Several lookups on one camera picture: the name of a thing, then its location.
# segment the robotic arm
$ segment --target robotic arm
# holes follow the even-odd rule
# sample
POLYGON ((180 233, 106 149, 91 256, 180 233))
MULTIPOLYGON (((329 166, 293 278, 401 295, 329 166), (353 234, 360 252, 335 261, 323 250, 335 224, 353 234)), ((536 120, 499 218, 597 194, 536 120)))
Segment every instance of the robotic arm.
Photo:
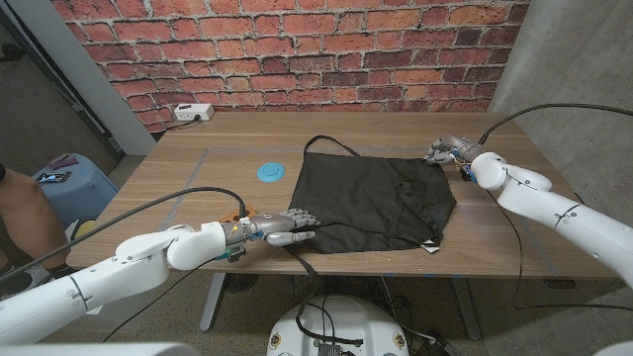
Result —
POLYGON ((501 189, 497 201, 502 207, 553 228, 633 288, 631 226, 550 192, 552 182, 543 175, 507 164, 465 137, 443 135, 425 159, 429 164, 461 159, 463 178, 487 190, 501 189))
POLYGON ((132 237, 105 261, 1 302, 0 345, 38 342, 88 311, 156 288, 167 280, 167 262, 183 271, 218 257, 232 262, 245 253, 248 240, 283 246, 315 237, 313 231, 292 232, 295 228, 319 224, 308 212, 292 209, 207 222, 200 231, 181 224, 132 237))

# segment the black drawstring bag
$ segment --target black drawstring bag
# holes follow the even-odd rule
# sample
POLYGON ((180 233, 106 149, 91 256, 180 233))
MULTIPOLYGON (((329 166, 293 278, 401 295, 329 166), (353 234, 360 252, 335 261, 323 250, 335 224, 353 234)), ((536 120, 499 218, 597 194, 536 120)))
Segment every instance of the black drawstring bag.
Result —
POLYGON ((343 253, 437 247, 455 204, 439 165, 424 165, 421 158, 365 157, 318 135, 304 149, 290 208, 307 210, 322 222, 306 244, 319 253, 343 253), (321 138, 352 156, 308 152, 321 138))

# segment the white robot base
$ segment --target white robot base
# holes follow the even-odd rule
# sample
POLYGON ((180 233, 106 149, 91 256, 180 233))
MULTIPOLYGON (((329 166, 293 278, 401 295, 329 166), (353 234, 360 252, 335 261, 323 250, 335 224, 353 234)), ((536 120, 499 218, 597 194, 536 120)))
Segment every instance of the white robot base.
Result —
MULTIPOLYGON (((324 308, 332 318, 334 334, 338 338, 350 340, 362 339, 363 344, 355 345, 335 343, 330 340, 321 341, 303 334, 297 327, 295 320, 299 306, 286 312, 277 321, 268 339, 268 356, 299 356, 299 355, 339 355, 340 352, 351 352, 356 356, 406 356, 408 355, 405 334, 398 323, 386 312, 373 304, 361 299, 344 296, 330 295, 325 300, 316 297, 309 301, 310 304, 324 308), (339 347, 338 353, 333 348, 339 347)), ((325 336, 332 335, 332 323, 320 309, 307 305, 301 317, 301 322, 307 330, 323 334, 325 324, 325 336)))

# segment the blue circular marker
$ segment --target blue circular marker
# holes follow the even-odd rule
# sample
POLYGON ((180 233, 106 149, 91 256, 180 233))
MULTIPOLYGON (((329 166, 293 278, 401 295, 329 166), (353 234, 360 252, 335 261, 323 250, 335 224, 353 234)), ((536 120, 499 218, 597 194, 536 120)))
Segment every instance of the blue circular marker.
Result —
POLYGON ((257 178, 260 181, 271 183, 281 179, 286 174, 286 168, 283 164, 277 162, 268 162, 257 169, 257 178))

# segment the white power strip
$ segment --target white power strip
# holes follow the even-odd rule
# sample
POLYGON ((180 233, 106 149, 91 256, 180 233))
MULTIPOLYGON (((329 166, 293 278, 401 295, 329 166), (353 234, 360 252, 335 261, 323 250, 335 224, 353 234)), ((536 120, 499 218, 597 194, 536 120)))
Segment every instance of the white power strip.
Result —
POLYGON ((214 115, 211 104, 179 104, 174 113, 178 121, 193 121, 200 115, 200 121, 208 121, 214 115))

